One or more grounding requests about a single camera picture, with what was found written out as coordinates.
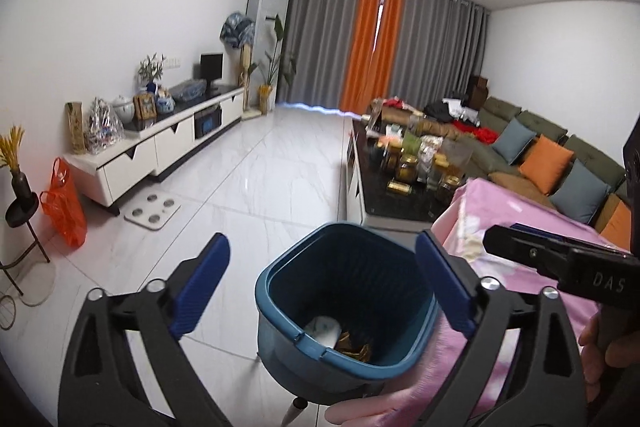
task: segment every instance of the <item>human hand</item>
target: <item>human hand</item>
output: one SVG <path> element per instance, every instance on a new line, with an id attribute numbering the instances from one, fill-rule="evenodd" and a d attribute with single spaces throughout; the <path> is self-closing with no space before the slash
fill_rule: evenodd
<path id="1" fill-rule="evenodd" d="M 584 380 L 587 384 L 587 402 L 595 400 L 600 393 L 600 377 L 607 365 L 609 367 L 628 367 L 633 363 L 640 362 L 640 331 L 635 331 L 613 341 L 602 356 L 602 352 L 596 345 L 599 326 L 600 316 L 595 314 L 578 337 L 578 344 L 583 346 L 580 358 L 582 359 Z"/>

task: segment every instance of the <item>blue trash can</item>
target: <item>blue trash can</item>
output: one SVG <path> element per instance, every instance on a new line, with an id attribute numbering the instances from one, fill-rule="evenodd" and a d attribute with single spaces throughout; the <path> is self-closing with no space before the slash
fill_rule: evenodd
<path id="1" fill-rule="evenodd" d="M 274 261 L 257 280 L 255 301 L 264 367 L 290 393 L 322 405 L 378 394 L 413 367 L 439 310 L 414 252 L 349 223 L 324 225 Z M 369 344 L 369 362 L 306 334 L 318 315 Z"/>

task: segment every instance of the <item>potted plant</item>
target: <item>potted plant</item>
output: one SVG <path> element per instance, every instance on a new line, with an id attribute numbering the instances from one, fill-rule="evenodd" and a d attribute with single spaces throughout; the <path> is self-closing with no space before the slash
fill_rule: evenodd
<path id="1" fill-rule="evenodd" d="M 269 111 L 269 96 L 273 91 L 274 84 L 277 82 L 276 73 L 278 72 L 278 67 L 280 68 L 280 75 L 284 77 L 289 86 L 297 73 L 296 58 L 292 56 L 288 58 L 283 57 L 282 54 L 278 53 L 278 45 L 282 42 L 282 39 L 284 39 L 284 26 L 282 25 L 282 20 L 279 15 L 275 17 L 274 29 L 276 41 L 273 47 L 273 53 L 264 52 L 268 59 L 268 67 L 265 67 L 261 62 L 254 62 L 249 66 L 248 71 L 250 76 L 255 70 L 259 69 L 264 77 L 264 84 L 258 88 L 260 95 L 260 112 L 262 114 L 267 114 Z"/>
<path id="2" fill-rule="evenodd" d="M 20 171 L 18 163 L 18 149 L 22 143 L 24 129 L 22 127 L 11 127 L 11 131 L 6 136 L 0 135 L 0 169 L 9 167 L 11 171 L 11 186 L 14 189 L 15 198 L 20 207 L 27 211 L 31 208 L 33 200 L 31 198 L 31 187 L 24 172 Z"/>
<path id="3" fill-rule="evenodd" d="M 140 68 L 138 68 L 138 79 L 142 86 L 146 86 L 146 90 L 153 94 L 156 93 L 156 80 L 162 78 L 162 63 L 166 57 L 161 55 L 158 58 L 158 54 L 154 53 L 153 57 L 146 56 L 145 60 L 140 62 Z"/>

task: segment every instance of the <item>black vase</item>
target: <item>black vase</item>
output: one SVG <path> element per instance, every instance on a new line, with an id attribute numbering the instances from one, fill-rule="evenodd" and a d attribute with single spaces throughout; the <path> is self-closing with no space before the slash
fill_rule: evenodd
<path id="1" fill-rule="evenodd" d="M 11 172 L 11 186 L 14 188 L 15 198 L 22 210 L 29 210 L 33 201 L 31 201 L 31 187 L 27 176 L 22 171 Z"/>

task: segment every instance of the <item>black tabletop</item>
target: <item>black tabletop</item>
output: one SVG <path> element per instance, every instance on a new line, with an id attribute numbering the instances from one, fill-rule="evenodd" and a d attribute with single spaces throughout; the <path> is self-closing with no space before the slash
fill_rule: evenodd
<path id="1" fill-rule="evenodd" d="M 33 217 L 33 214 L 36 213 L 38 206 L 40 205 L 40 201 L 38 200 L 38 195 L 35 192 L 31 193 L 31 206 L 28 210 L 23 210 L 20 206 L 18 200 L 14 200 L 12 204 L 9 205 L 9 208 L 6 210 L 6 214 L 4 214 L 4 219 L 6 219 L 6 223 L 12 228 L 15 229 L 17 227 L 21 227 L 28 220 Z"/>
<path id="2" fill-rule="evenodd" d="M 360 162 L 361 189 L 367 214 L 432 223 L 446 210 L 447 205 L 438 201 L 434 192 L 426 190 L 421 184 L 414 184 L 413 192 L 407 196 L 387 190 L 386 184 L 393 176 L 381 171 L 379 167 L 370 165 L 369 151 L 376 140 L 367 139 L 366 128 L 358 120 L 353 120 L 353 135 Z"/>
<path id="3" fill-rule="evenodd" d="M 227 94 L 228 92 L 235 91 L 239 86 L 211 86 L 211 91 L 206 92 L 202 96 L 194 98 L 189 102 L 176 102 L 175 108 L 171 112 L 166 114 L 158 114 L 155 118 L 150 118 L 149 120 L 137 120 L 133 119 L 129 123 L 124 124 L 124 129 L 127 131 L 140 132 L 145 129 L 148 129 L 153 124 L 161 122 L 162 120 L 166 120 L 167 118 L 171 118 L 176 114 L 190 109 L 191 107 L 195 107 L 202 102 L 207 102 L 207 100 L 212 100 L 217 98 L 223 94 Z"/>

